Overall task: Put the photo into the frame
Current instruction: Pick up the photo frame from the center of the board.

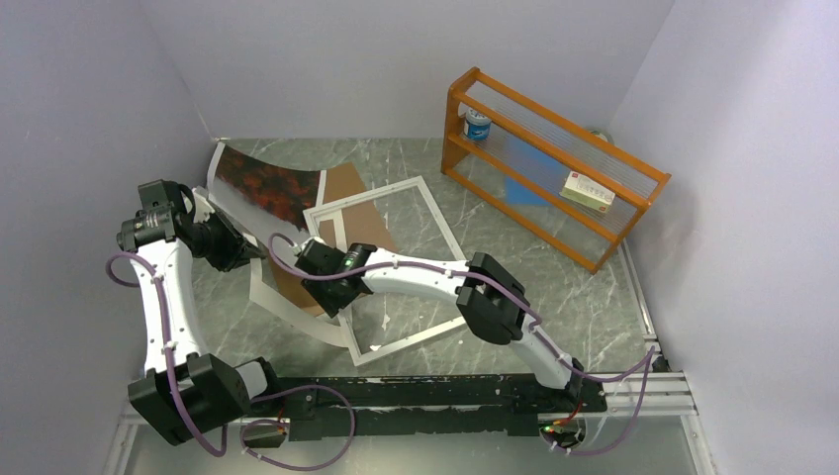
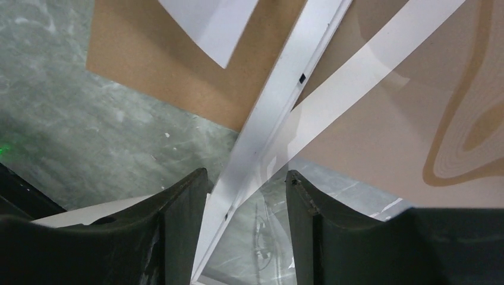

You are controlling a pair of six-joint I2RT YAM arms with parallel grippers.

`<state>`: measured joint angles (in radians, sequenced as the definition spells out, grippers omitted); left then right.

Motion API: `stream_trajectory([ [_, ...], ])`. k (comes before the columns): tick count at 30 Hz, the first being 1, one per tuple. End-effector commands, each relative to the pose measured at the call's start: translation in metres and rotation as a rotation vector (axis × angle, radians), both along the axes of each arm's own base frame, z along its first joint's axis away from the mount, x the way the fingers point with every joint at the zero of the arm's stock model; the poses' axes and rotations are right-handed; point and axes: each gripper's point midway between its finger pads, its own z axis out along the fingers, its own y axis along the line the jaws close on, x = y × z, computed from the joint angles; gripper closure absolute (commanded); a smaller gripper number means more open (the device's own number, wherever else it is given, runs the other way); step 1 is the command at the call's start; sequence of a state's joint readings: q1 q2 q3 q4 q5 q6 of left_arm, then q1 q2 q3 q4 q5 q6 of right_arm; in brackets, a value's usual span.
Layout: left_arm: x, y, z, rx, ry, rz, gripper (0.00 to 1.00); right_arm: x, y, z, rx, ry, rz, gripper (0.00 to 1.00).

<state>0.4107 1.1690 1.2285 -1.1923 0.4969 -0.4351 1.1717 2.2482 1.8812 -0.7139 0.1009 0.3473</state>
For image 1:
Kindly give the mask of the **white mat board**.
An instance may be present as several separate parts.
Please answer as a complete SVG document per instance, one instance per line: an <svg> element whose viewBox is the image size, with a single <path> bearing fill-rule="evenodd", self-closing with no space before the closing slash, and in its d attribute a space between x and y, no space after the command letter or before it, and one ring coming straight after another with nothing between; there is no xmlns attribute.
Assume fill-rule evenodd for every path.
<svg viewBox="0 0 839 475"><path fill-rule="evenodd" d="M326 344L348 348L340 324L325 319L301 286L301 279L273 260L250 260L249 300L300 332Z"/></svg>

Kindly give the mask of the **red autumn photo print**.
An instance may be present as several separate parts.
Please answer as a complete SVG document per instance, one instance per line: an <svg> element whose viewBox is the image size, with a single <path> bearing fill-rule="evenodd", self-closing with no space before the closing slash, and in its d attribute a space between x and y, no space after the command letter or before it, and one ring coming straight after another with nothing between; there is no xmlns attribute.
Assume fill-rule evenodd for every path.
<svg viewBox="0 0 839 475"><path fill-rule="evenodd" d="M207 172L211 200L255 235L308 231L304 212L315 207L323 173L267 163L219 142Z"/></svg>

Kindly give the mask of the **white picture frame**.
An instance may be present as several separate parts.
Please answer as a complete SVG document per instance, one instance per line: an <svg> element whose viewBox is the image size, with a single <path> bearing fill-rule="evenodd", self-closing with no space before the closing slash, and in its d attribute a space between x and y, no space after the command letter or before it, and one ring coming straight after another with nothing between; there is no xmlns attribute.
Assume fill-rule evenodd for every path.
<svg viewBox="0 0 839 475"><path fill-rule="evenodd" d="M318 200L318 205L304 212L310 233L320 234L319 219L333 221L335 246L347 250L346 232L342 211L354 205L372 202L394 193L416 190L423 198L435 224L439 227L442 237L452 253L451 261L434 261L417 257L403 256L395 252L380 249L373 253L372 261L367 264L368 275L372 278L374 292L403 293L410 296L453 303L455 284L452 268L465 268L466 257L456 241L450 227L444 220L442 213L434 201L430 190L422 177L409 178L394 184L351 195L330 203ZM465 320L457 317L424 331L408 335L395 342L384 344L375 349L364 351L359 346L352 328L352 309L346 307L337 314L337 321L342 328L342 334L348 343L348 351L356 366L369 364L377 359L408 349L419 343L458 330L465 326Z"/></svg>

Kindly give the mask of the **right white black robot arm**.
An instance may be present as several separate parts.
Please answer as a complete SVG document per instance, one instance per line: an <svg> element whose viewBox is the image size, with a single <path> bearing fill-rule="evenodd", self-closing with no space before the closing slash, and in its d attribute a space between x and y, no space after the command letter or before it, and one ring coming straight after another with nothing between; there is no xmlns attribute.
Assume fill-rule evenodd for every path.
<svg viewBox="0 0 839 475"><path fill-rule="evenodd" d="M348 250L310 238L295 251L302 285L334 317L361 295L402 294L456 306L478 339L507 346L543 386L547 404L566 411L582 397L580 367L541 326L524 287L490 254L439 261L397 254L373 244Z"/></svg>

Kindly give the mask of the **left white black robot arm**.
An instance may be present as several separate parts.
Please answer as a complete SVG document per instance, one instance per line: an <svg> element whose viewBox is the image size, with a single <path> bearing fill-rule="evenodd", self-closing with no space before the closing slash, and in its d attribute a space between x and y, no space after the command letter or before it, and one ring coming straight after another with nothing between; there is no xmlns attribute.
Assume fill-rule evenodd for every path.
<svg viewBox="0 0 839 475"><path fill-rule="evenodd" d="M141 207L116 236L116 256L137 276L146 332L142 376L129 385L129 402L169 444L195 439L221 457L227 447L213 446L206 432L225 430L251 409L274 414L284 391L264 358L231 366L209 351L197 329L193 262L229 272L264 253L184 184L155 180L138 191Z"/></svg>

